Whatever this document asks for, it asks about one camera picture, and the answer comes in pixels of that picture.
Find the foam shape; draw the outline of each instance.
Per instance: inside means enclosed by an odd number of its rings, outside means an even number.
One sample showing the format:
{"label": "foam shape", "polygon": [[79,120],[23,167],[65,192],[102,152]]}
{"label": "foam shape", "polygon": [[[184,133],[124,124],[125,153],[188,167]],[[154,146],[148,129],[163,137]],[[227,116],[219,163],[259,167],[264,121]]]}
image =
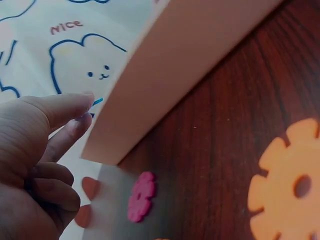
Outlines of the foam shape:
{"label": "foam shape", "polygon": [[81,41],[65,39],[57,42],[49,49],[56,93],[92,91],[96,99],[103,98],[111,91],[114,73],[124,63],[126,52],[110,39],[95,33],[86,34]]}
{"label": "foam shape", "polygon": [[25,14],[36,0],[0,0],[0,23]]}
{"label": "foam shape", "polygon": [[99,190],[100,190],[100,182],[98,180],[93,179],[92,177],[86,176],[82,179],[82,189],[85,195],[91,201],[95,199]]}
{"label": "foam shape", "polygon": [[248,208],[262,210],[250,220],[257,240],[320,236],[319,124],[305,119],[292,124],[286,133],[290,145],[284,146],[281,138],[272,141],[259,163],[268,170],[266,178],[255,175],[250,183]]}
{"label": "foam shape", "polygon": [[127,217],[133,223],[143,220],[149,212],[152,202],[151,198],[155,195],[156,184],[154,183],[152,172],[143,172],[132,188],[132,196],[128,201]]}
{"label": "foam shape", "polygon": [[81,228],[88,228],[92,219],[91,205],[81,206],[74,218],[75,223]]}

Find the pink foam flower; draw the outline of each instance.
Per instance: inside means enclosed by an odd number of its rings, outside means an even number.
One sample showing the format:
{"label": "pink foam flower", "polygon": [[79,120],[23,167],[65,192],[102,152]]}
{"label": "pink foam flower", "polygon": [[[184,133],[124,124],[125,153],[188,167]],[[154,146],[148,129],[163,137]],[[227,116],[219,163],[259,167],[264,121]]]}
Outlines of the pink foam flower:
{"label": "pink foam flower", "polygon": [[141,173],[132,188],[132,196],[129,198],[127,217],[133,223],[140,222],[148,213],[155,195],[155,176],[152,172]]}

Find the wood grain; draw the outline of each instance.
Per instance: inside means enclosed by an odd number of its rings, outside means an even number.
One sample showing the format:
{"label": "wood grain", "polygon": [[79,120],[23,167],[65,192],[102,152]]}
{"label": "wood grain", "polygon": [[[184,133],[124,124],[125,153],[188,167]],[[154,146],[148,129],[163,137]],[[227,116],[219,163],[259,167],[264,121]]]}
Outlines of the wood grain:
{"label": "wood grain", "polygon": [[[283,4],[121,162],[104,166],[83,239],[253,239],[252,176],[269,143],[320,109],[320,0]],[[153,209],[127,220],[139,174],[157,176]]]}

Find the hand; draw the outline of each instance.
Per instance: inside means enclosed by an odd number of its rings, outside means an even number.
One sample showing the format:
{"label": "hand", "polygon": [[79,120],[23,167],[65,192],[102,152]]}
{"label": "hand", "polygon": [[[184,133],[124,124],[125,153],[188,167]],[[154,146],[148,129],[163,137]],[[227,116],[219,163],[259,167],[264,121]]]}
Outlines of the hand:
{"label": "hand", "polygon": [[75,217],[73,175],[56,162],[89,128],[93,102],[88,93],[0,104],[1,240],[58,240]]}

